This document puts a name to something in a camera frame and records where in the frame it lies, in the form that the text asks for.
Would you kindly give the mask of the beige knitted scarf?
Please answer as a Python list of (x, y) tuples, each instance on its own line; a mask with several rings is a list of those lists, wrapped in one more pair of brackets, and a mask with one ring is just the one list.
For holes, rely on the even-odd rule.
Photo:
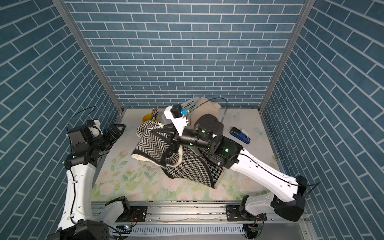
[(195, 107), (190, 111), (190, 126), (193, 127), (196, 121), (205, 114), (211, 114), (217, 117), (221, 108), (220, 104), (209, 101), (206, 98), (198, 99)]

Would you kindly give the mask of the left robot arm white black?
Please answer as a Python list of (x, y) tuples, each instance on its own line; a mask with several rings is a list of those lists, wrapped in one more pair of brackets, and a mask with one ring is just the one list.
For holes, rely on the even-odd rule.
[(128, 200), (122, 196), (112, 200), (94, 216), (92, 187), (97, 161), (107, 155), (124, 133), (126, 126), (111, 124), (102, 131), (97, 120), (68, 131), (72, 147), (64, 166), (67, 174), (67, 192), (64, 211), (55, 233), (49, 240), (112, 240), (113, 224), (119, 217), (130, 213)]

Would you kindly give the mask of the black white patterned cloth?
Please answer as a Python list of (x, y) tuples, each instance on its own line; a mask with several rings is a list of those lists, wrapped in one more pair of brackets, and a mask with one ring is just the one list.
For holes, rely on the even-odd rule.
[(208, 160), (208, 151), (200, 150), (196, 153), (188, 146), (179, 146), (175, 151), (172, 150), (165, 140), (152, 132), (164, 126), (150, 121), (140, 124), (137, 128), (140, 140), (132, 157), (161, 167), (171, 179), (187, 179), (216, 189), (225, 174), (223, 168)]

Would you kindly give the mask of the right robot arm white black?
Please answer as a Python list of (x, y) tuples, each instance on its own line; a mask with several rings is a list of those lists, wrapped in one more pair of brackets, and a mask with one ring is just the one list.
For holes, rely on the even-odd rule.
[(223, 136), (224, 125), (213, 115), (198, 119), (194, 129), (188, 129), (185, 111), (178, 115), (165, 112), (171, 123), (155, 133), (164, 132), (163, 139), (175, 150), (180, 146), (195, 147), (206, 154), (208, 161), (218, 167), (238, 172), (271, 191), (265, 200), (244, 197), (240, 214), (248, 221), (272, 209), (281, 218), (297, 222), (305, 210), (307, 179), (303, 176), (285, 175), (258, 160), (242, 145)]

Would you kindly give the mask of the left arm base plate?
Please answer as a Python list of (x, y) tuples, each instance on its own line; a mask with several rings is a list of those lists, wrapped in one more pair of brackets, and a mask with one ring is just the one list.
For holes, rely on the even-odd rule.
[(129, 210), (124, 210), (116, 220), (117, 223), (133, 222), (143, 223), (147, 216), (147, 206), (131, 206)]

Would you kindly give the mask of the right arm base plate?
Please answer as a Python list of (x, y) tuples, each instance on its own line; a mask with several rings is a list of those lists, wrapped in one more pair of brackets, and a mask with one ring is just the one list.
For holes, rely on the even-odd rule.
[(243, 206), (240, 205), (227, 205), (226, 216), (228, 222), (264, 222), (267, 221), (267, 215), (265, 213), (252, 215), (248, 213)]

